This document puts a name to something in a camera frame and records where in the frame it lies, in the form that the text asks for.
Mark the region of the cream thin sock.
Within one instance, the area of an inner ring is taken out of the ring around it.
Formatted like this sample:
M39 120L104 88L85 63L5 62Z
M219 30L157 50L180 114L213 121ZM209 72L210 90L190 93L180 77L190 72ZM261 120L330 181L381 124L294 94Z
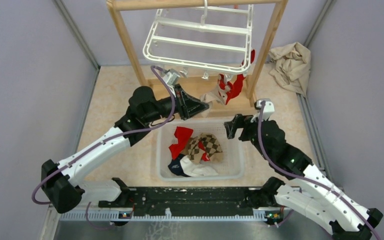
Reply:
M219 74L215 88L199 97L201 102L208 104L208 109L204 110L201 116L208 117L214 103L227 105L232 98L232 90L233 84L225 79L224 74Z

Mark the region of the white plastic basket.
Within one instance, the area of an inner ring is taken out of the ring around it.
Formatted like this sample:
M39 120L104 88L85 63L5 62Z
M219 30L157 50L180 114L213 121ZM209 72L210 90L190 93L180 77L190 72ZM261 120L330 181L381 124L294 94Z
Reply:
M243 145L227 138L223 119L177 120L157 132L156 172L163 181L228 180L245 172Z

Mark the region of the brown argyle sock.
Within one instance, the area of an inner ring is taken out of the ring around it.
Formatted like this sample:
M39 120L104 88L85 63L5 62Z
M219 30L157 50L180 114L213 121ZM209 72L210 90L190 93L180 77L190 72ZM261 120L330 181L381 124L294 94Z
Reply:
M198 143L202 142L210 161L202 161L198 157L199 148ZM194 164L200 164L201 162L211 162L211 163L221 163L224 160L224 153L222 146L219 140L214 134L211 133L201 133L199 136L191 137L187 144L187 154L188 158Z

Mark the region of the navy santa sock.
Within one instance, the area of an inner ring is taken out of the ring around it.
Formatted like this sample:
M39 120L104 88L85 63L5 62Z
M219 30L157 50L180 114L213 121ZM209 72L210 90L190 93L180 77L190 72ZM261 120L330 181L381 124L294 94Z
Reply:
M181 165L181 158L179 157L173 159L167 167L170 172L176 176L189 177L187 174L184 173L184 170Z

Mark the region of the white sock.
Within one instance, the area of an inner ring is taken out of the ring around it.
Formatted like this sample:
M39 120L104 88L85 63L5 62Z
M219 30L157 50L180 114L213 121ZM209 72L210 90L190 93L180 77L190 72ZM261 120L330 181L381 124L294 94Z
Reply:
M187 155L185 155L179 162L183 173L188 177L215 177L219 175L219 173L211 166L193 163Z

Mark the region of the white clip drying hanger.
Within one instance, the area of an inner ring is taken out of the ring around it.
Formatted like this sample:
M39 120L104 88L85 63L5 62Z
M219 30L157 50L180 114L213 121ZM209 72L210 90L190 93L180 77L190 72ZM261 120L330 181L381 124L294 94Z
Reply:
M210 72L245 74L252 56L254 5L157 9L142 48L146 60L159 65Z

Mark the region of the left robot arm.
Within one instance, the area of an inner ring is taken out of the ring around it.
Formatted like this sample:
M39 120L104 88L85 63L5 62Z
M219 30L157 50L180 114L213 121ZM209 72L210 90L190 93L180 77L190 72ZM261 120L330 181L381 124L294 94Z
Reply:
M151 130L151 123L170 120L178 114L188 120L209 109L209 105L187 94L179 84L169 90L169 97L157 100L151 87L140 86L128 100L125 115L102 137L76 154L55 163L42 164L41 189L60 214L78 205L124 207L129 203L129 188L117 177L107 181L86 182L84 178L112 156L141 141Z

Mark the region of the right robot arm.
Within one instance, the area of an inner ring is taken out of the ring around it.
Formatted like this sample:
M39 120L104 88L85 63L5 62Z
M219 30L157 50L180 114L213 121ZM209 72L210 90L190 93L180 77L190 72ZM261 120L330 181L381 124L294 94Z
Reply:
M289 144L274 120L258 122L251 115L237 114L224 123L226 136L250 142L274 171L289 180L270 177L259 190L249 190L245 203L253 208L287 207L312 220L334 240L380 239L375 228L383 218L377 208L366 208L333 184L312 160Z

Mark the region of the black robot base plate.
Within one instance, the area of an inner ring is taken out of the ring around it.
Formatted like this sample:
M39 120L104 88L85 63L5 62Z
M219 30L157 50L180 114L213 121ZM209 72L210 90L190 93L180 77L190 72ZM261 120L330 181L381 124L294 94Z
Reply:
M98 207L125 209L119 218L128 220L260 219L271 226L287 215L274 192L259 187L125 187L115 200L100 200Z

